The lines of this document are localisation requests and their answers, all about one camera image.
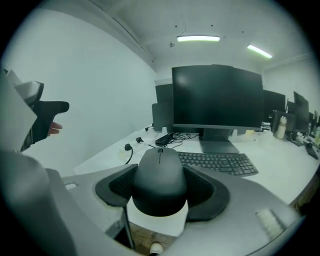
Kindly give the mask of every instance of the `floor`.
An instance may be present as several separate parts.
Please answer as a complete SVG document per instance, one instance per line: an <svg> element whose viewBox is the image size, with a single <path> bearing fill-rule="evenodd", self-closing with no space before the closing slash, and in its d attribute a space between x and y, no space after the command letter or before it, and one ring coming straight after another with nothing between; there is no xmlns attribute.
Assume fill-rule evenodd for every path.
<svg viewBox="0 0 320 256"><path fill-rule="evenodd" d="M320 187L320 175L317 172L301 194L290 204L302 215L308 213L308 203L315 195ZM135 251L142 255L149 255L152 243L158 242L162 244L163 249L166 250L177 237L156 233L151 230L145 229L133 223L130 223L130 230L133 242L135 244Z"/></svg>
<svg viewBox="0 0 320 256"><path fill-rule="evenodd" d="M135 244L135 251L142 255L149 255L150 247L154 242L158 242L166 250L177 237L153 232L136 224L130 223L130 231L133 242Z"/></svg>

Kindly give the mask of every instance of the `power adapter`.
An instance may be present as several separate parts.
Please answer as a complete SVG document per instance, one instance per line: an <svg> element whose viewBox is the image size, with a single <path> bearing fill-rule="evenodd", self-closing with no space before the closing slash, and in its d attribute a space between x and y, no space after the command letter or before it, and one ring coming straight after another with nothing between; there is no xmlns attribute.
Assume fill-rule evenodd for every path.
<svg viewBox="0 0 320 256"><path fill-rule="evenodd" d="M173 135L172 133L169 133L161 138L158 138L155 141L155 145L157 145L158 147L164 147L165 145L167 145L172 139L173 139Z"/></svg>
<svg viewBox="0 0 320 256"><path fill-rule="evenodd" d="M129 150L132 150L132 146L128 143L128 144L125 144L124 145L124 150L125 151L129 151Z"/></svg>
<svg viewBox="0 0 320 256"><path fill-rule="evenodd" d="M144 129L145 129L145 131L147 132L147 131L149 130L149 128L153 128L153 127L154 127L154 123L152 123L151 126L148 126L148 127L144 128Z"/></svg>
<svg viewBox="0 0 320 256"><path fill-rule="evenodd" d="M141 137L136 138L135 141L136 141L137 143L144 142Z"/></svg>

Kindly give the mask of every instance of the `finger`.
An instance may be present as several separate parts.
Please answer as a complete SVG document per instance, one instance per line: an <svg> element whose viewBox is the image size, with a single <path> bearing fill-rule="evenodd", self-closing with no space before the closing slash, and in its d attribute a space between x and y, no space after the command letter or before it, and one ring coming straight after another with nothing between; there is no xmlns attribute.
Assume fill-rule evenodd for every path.
<svg viewBox="0 0 320 256"><path fill-rule="evenodd" d="M49 129L49 134L58 134L58 133L60 133L60 131L57 129L52 129L52 128Z"/></svg>
<svg viewBox="0 0 320 256"><path fill-rule="evenodd" d="M51 128L53 129L62 129L62 125L56 122L52 122Z"/></svg>

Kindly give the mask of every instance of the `bottle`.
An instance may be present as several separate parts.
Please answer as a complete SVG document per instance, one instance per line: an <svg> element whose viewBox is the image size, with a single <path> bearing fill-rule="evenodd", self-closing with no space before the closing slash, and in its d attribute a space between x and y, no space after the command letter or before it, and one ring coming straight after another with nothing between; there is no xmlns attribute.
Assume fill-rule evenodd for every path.
<svg viewBox="0 0 320 256"><path fill-rule="evenodd" d="M311 123L309 123L308 125L308 131L306 132L306 136L310 136L310 133L311 133Z"/></svg>
<svg viewBox="0 0 320 256"><path fill-rule="evenodd" d="M318 128L315 131L315 138L314 138L314 142L320 146L320 126L318 126Z"/></svg>
<svg viewBox="0 0 320 256"><path fill-rule="evenodd" d="M287 118L285 116L282 116L280 118L278 129L276 130L275 137L279 140L282 140L285 136L287 129Z"/></svg>

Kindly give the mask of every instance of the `ceiling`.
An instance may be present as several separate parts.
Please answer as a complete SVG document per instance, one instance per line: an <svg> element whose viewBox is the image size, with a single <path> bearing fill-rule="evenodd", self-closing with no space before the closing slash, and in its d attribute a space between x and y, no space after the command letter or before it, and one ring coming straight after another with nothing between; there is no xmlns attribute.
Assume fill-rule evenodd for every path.
<svg viewBox="0 0 320 256"><path fill-rule="evenodd" d="M232 58L269 65L310 53L300 29L267 0L90 0L119 22L155 63L164 59ZM219 42L177 42L179 35ZM253 44L272 59L247 49Z"/></svg>

